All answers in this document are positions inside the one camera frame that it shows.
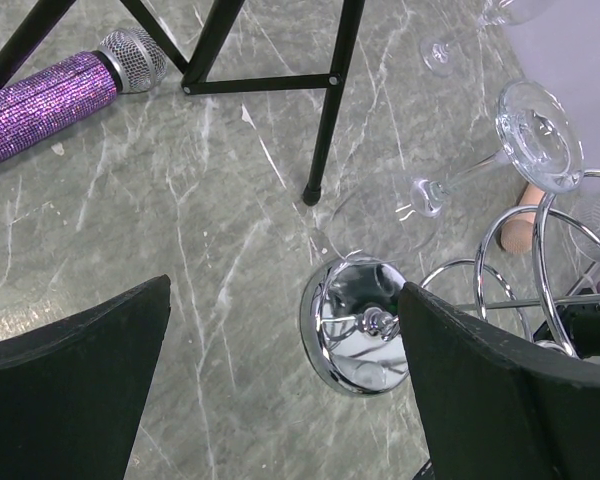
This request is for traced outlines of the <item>clear wine glass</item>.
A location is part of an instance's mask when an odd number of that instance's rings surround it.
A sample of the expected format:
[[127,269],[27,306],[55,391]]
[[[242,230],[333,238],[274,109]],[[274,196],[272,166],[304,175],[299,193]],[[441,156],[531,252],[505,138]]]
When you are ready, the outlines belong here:
[[[600,192],[582,196],[571,210],[571,216],[600,238]],[[600,263],[600,247],[575,228],[570,228],[569,233],[579,253]]]
[[374,173],[340,201],[325,229],[334,253],[360,263],[394,261],[417,252],[437,233],[454,194],[473,181],[514,169],[540,190],[563,194],[584,176],[581,142],[557,97],[521,79],[501,90],[495,153],[448,178]]
[[484,1],[481,13],[470,27],[459,27],[441,36],[425,37],[419,44],[419,55],[434,75],[445,78],[455,67],[455,51],[463,42],[477,36],[487,27],[518,26],[546,12],[552,0]]

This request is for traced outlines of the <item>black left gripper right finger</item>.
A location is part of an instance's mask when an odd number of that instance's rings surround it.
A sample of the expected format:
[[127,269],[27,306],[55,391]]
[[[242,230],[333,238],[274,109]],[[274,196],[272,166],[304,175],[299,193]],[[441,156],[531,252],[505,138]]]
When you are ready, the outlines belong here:
[[429,450],[418,479],[600,479],[600,365],[404,285],[398,316]]

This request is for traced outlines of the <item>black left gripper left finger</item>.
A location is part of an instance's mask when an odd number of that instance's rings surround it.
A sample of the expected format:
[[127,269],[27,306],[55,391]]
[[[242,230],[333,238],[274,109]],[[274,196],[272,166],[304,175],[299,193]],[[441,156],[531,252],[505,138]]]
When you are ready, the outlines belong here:
[[0,479],[121,479],[170,316],[168,276],[0,341]]

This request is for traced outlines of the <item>purple glitter microphone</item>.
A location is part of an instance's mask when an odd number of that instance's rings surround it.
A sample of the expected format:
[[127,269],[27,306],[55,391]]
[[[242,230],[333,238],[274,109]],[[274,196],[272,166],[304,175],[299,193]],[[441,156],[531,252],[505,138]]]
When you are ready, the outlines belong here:
[[166,55],[142,28],[116,29],[79,52],[0,90],[0,163],[165,77]]

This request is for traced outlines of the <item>chrome wine glass rack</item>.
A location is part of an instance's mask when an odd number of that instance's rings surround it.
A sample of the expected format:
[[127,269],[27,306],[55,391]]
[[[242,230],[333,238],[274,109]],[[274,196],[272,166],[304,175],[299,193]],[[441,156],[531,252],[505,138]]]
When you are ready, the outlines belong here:
[[[419,283],[427,287],[441,273],[456,266],[473,269],[473,301],[462,305],[486,319],[490,310],[517,311],[524,336],[530,342],[582,359],[582,340],[564,322],[560,306],[600,303],[600,293],[554,297],[547,274],[545,231],[553,216],[580,232],[600,250],[600,235],[590,224],[555,210],[554,195],[544,194],[536,204],[504,211],[487,229],[475,255],[451,260],[434,268]],[[537,295],[516,297],[500,272],[487,264],[487,250],[502,227],[520,216],[535,214],[531,224],[533,281]],[[299,326],[314,370],[334,390],[345,395],[371,397],[387,393],[409,375],[398,320],[398,295],[406,279],[385,259],[361,251],[326,263],[309,280],[302,295]]]

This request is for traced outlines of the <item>black music stand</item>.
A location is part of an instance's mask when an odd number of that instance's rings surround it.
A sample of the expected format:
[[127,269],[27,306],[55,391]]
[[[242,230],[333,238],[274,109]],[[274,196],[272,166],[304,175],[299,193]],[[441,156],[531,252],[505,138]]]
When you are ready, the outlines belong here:
[[[38,1],[34,4],[0,50],[0,88],[15,75],[73,5],[72,1]],[[187,95],[313,89],[325,91],[311,168],[302,193],[302,200],[306,205],[316,205],[321,198],[324,170],[365,3],[343,3],[330,70],[327,73],[218,82],[209,82],[207,77],[243,7],[241,1],[212,3],[190,59],[181,54],[143,2],[125,1],[123,5],[183,74],[181,88]]]

